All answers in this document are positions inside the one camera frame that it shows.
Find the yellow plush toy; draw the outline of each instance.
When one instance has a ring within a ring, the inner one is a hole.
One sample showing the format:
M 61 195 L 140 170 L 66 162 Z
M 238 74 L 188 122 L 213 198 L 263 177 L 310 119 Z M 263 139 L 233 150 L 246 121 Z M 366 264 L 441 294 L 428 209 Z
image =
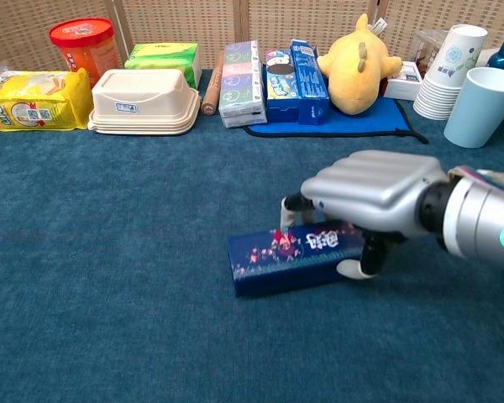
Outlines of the yellow plush toy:
M 334 42 L 318 57 L 321 72 L 328 77 L 328 94 L 343 113 L 356 115 L 368 109 L 379 95 L 381 79 L 402 69 L 402 59 L 389 56 L 385 44 L 368 29 L 362 14 L 352 34 Z

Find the robotic hand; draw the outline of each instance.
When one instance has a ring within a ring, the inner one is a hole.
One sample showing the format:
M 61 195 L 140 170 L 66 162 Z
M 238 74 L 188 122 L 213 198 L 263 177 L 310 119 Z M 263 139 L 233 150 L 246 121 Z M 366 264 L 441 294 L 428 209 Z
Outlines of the robotic hand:
M 434 157 L 366 150 L 338 160 L 304 181 L 281 204 L 281 228 L 313 210 L 362 230 L 360 261 L 338 272 L 375 276 L 396 243 L 429 233 L 451 254 L 504 270 L 504 174 L 459 166 L 446 174 Z

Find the tissue box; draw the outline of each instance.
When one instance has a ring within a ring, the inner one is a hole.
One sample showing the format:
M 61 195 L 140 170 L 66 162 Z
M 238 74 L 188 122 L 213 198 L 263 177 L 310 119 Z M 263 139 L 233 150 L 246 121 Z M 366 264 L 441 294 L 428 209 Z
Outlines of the tissue box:
M 299 117 L 297 77 L 289 50 L 265 52 L 267 120 L 296 122 Z
M 179 69 L 197 89 L 202 76 L 198 44 L 136 44 L 125 62 L 126 69 Z
M 226 45 L 218 112 L 226 128 L 267 122 L 256 40 Z
M 324 124 L 327 120 L 330 100 L 327 86 L 316 61 L 317 55 L 308 42 L 294 39 L 291 41 L 291 57 L 301 96 L 298 122 Z
M 360 259 L 362 233 L 343 221 L 318 222 L 228 239 L 236 296 L 261 296 L 343 279 L 336 266 Z
M 417 97 L 422 77 L 416 63 L 404 61 L 402 70 L 381 83 L 381 95 L 387 98 L 414 101 Z

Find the blue box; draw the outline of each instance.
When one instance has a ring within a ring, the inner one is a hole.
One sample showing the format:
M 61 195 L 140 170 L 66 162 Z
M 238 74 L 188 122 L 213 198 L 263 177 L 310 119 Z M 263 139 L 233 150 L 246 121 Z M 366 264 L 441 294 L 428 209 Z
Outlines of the blue box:
M 301 97 L 298 122 L 324 124 L 327 120 L 330 98 L 314 48 L 304 40 L 294 39 L 291 41 L 291 57 Z
M 267 121 L 296 122 L 300 97 L 289 50 L 267 50 L 265 65 Z
M 342 221 L 318 222 L 228 239 L 236 296 L 262 296 L 332 283 L 345 259 L 360 259 L 361 231 Z

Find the white box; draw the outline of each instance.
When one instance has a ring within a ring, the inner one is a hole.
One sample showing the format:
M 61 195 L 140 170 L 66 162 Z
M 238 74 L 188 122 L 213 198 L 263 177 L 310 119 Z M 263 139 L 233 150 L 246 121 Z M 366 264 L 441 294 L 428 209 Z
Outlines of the white box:
M 386 98 L 414 101 L 421 85 L 422 77 L 417 64 L 412 61 L 404 61 L 402 70 L 395 76 L 388 78 L 381 94 Z

